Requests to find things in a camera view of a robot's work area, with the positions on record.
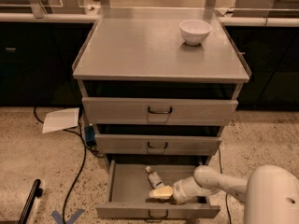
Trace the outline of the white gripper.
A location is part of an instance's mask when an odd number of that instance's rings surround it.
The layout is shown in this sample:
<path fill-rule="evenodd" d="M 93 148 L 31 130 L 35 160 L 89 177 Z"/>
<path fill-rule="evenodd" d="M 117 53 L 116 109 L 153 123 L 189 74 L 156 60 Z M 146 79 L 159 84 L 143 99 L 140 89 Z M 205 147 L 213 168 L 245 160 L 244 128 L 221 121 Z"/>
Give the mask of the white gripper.
<path fill-rule="evenodd" d="M 165 186 L 153 189 L 149 192 L 149 196 L 154 199 L 167 200 L 172 195 L 177 204 L 183 204 L 196 196 L 202 194 L 202 188 L 196 183 L 193 176 L 181 179 L 172 186 Z"/>

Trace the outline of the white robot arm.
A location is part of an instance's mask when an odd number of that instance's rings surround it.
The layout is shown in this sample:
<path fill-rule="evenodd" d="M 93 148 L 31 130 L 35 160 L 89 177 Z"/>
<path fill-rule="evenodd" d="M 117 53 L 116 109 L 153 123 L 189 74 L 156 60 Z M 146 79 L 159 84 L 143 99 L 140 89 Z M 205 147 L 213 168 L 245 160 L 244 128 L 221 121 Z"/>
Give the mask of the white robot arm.
<path fill-rule="evenodd" d="M 154 189 L 154 199 L 172 197 L 183 204 L 198 196 L 222 190 L 244 204 L 244 224 L 299 224 L 299 180 L 287 170 L 263 165 L 249 179 L 221 174 L 209 166 L 198 166 L 193 175 L 172 186 Z"/>

